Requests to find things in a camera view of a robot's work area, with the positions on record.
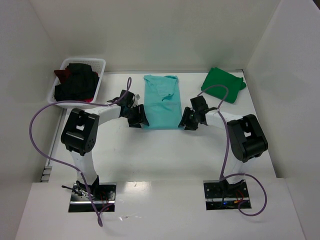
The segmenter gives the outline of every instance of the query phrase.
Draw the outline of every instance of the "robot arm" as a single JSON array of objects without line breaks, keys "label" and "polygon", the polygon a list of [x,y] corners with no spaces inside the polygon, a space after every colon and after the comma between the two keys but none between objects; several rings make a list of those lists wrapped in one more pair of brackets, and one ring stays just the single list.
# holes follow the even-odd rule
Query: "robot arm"
[{"label": "robot arm", "polygon": [[[209,108],[203,96],[191,100],[192,108],[186,107],[179,124],[185,130],[195,131],[198,124],[225,129],[216,107]],[[250,165],[248,160],[260,157],[268,149],[268,142],[253,114],[246,116],[220,112],[226,123],[230,138],[230,149],[225,174],[245,173]],[[227,179],[229,184],[240,181],[239,177]]]},{"label": "robot arm", "polygon": [[[61,142],[70,151],[74,164],[84,174],[93,197],[99,196],[99,176],[97,175],[92,149],[95,146],[98,126],[112,119],[127,118],[129,127],[141,128],[141,124],[149,125],[143,104],[138,105],[138,95],[128,92],[121,101],[112,106],[100,106],[86,111],[74,108],[65,124],[61,135]],[[84,181],[77,172],[77,190],[86,195]]]}]

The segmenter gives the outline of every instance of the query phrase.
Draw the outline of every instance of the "white basket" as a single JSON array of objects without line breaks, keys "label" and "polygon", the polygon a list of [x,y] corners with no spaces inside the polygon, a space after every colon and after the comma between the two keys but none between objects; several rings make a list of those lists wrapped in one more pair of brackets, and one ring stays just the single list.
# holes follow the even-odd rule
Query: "white basket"
[{"label": "white basket", "polygon": [[[98,96],[102,77],[104,75],[106,61],[104,59],[100,59],[100,58],[71,57],[71,58],[67,58],[63,61],[62,65],[60,67],[60,70],[66,69],[68,64],[88,64],[91,66],[93,72],[98,73],[99,81],[98,81],[98,84],[95,89],[93,100],[91,101],[91,103],[95,103],[97,96]],[[47,97],[47,101],[49,104],[57,102],[55,99],[55,86],[59,85],[59,84],[61,84],[59,81],[59,78],[56,77],[54,80],[53,86],[51,88],[51,91],[49,92],[48,97]],[[84,103],[59,103],[57,105],[64,108],[64,109],[73,108],[74,106],[86,106],[86,104],[84,104]]]}]

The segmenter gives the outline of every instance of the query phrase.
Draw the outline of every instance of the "white wall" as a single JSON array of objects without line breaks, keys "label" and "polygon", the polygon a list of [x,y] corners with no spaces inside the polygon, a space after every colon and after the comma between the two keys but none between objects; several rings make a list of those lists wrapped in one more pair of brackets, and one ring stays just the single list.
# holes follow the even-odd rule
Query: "white wall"
[{"label": "white wall", "polygon": [[320,234],[320,10],[282,0],[244,71],[279,177],[305,236]]},{"label": "white wall", "polygon": [[[31,183],[40,180],[45,165],[30,143],[29,122],[46,104],[62,58],[28,0],[0,1],[0,22],[0,239],[11,240]],[[35,125],[35,139],[47,152],[59,114],[58,108],[48,109]]]},{"label": "white wall", "polygon": [[243,69],[280,0],[30,0],[64,57],[107,71]]}]

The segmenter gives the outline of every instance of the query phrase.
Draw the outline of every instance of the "green towel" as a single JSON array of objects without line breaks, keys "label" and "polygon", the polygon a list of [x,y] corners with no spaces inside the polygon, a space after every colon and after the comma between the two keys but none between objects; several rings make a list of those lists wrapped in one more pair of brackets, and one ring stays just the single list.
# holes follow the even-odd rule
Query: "green towel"
[{"label": "green towel", "polygon": [[[217,84],[224,85],[229,89],[229,94],[225,101],[231,104],[236,101],[238,92],[247,86],[246,83],[244,83],[243,77],[233,76],[232,74],[215,67],[210,69],[202,84],[201,90],[203,91],[206,88]],[[223,87],[213,87],[205,91],[205,93],[218,99],[223,99],[226,95],[226,89]]]}]

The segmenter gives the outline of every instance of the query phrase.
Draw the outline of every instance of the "teal shirt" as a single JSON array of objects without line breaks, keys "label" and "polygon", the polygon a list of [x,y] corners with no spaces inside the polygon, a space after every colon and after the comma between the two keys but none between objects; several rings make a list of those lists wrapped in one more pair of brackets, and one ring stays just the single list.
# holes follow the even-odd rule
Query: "teal shirt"
[{"label": "teal shirt", "polygon": [[145,129],[178,129],[182,118],[177,76],[145,75],[144,111],[150,126]]}]

